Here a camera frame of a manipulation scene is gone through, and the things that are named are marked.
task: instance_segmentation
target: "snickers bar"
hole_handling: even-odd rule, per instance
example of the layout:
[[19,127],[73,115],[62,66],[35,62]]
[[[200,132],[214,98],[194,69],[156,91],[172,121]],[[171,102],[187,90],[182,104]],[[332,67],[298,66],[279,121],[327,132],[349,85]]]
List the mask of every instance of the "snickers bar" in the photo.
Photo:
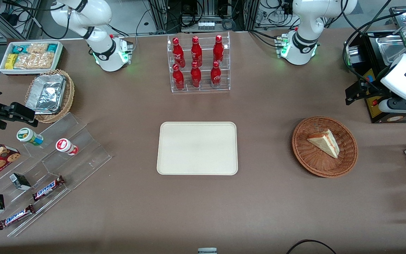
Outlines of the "snickers bar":
[[34,201],[38,201],[39,199],[43,198],[44,196],[48,195],[52,192],[55,188],[61,186],[65,181],[63,180],[62,176],[54,179],[49,185],[45,186],[43,189],[39,190],[37,193],[33,194]]
[[30,204],[24,210],[21,210],[20,212],[17,212],[16,214],[12,215],[11,217],[0,221],[0,230],[5,229],[6,227],[10,226],[14,222],[20,221],[27,215],[34,214],[34,213],[35,213],[34,206],[32,206],[32,204]]

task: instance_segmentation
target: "aluminum foil container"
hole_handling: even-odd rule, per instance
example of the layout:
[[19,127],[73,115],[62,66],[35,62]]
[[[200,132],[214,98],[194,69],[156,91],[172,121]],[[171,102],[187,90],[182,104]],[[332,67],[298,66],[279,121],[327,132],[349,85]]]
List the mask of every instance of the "aluminum foil container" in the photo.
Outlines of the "aluminum foil container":
[[61,74],[39,76],[34,79],[26,106],[35,114],[57,114],[61,111],[66,87]]

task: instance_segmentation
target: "coca-cola bottle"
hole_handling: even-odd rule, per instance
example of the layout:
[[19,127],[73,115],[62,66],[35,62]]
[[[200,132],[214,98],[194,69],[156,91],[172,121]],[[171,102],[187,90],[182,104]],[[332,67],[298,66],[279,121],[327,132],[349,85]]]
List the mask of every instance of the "coca-cola bottle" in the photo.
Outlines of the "coca-cola bottle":
[[223,61],[223,45],[221,35],[216,36],[216,44],[214,45],[213,53],[214,61],[219,61],[219,63],[221,63]]
[[214,61],[213,69],[211,70],[211,86],[213,88],[220,87],[220,68],[219,68],[219,61]]
[[179,67],[184,68],[186,66],[186,61],[184,60],[184,51],[181,45],[179,44],[179,39],[177,37],[173,38],[173,58],[175,63]]
[[177,64],[173,64],[173,81],[177,90],[184,89],[184,75]]
[[192,62],[192,69],[190,70],[190,75],[192,76],[193,87],[199,88],[201,80],[202,80],[202,72],[200,71],[200,68],[198,67],[197,61]]
[[203,65],[203,53],[197,36],[192,37],[192,49],[190,52],[192,53],[192,61],[197,61],[198,67],[201,67]]

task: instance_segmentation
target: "round wicker basket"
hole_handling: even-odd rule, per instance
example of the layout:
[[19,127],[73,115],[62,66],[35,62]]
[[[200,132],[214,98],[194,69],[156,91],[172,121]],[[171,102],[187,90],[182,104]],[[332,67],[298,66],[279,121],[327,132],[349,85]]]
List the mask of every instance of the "round wicker basket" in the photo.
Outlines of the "round wicker basket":
[[[308,135],[330,129],[339,146],[335,159],[306,138]],[[304,119],[292,135],[292,149],[298,161],[309,172],[322,177],[340,177],[347,174],[358,160],[358,146],[352,133],[342,123],[329,117],[316,116]]]
[[[65,87],[65,96],[63,97],[63,100],[62,100],[62,109],[58,114],[35,115],[35,119],[37,119],[39,122],[43,122],[43,123],[53,123],[53,122],[60,120],[70,111],[71,105],[73,104],[73,97],[74,97],[73,80],[71,80],[70,76],[65,71],[62,71],[60,69],[55,69],[53,71],[48,71],[48,72],[42,73],[42,74],[40,74],[40,76],[53,75],[53,74],[61,74],[61,75],[65,76],[65,78],[67,79],[66,87]],[[24,98],[24,103],[27,102],[27,98],[29,97],[29,93],[31,93],[31,88],[32,88],[33,83],[34,83],[34,81],[31,82],[31,85],[27,89],[27,93]]]

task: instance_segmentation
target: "table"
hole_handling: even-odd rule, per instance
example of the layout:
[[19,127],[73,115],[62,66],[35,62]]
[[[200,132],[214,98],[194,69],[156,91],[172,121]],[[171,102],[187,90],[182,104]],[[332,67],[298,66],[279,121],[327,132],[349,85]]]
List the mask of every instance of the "table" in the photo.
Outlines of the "table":
[[[231,32],[232,90],[212,95],[171,93],[166,36],[139,38],[132,64],[114,73],[95,64],[84,40],[64,40],[71,111],[114,157],[18,237],[0,232],[0,253],[285,253],[304,238],[339,253],[406,253],[406,124],[370,124],[363,102],[345,106],[356,80],[341,57],[350,33],[325,30],[316,56],[292,66],[249,33]],[[1,75],[0,101],[24,101],[31,80]],[[293,155],[294,127],[314,115],[356,137],[348,175],[316,177]],[[234,122],[238,173],[158,174],[166,121]],[[9,123],[0,143],[21,148],[21,127]],[[295,249],[310,251],[328,253],[311,243]]]

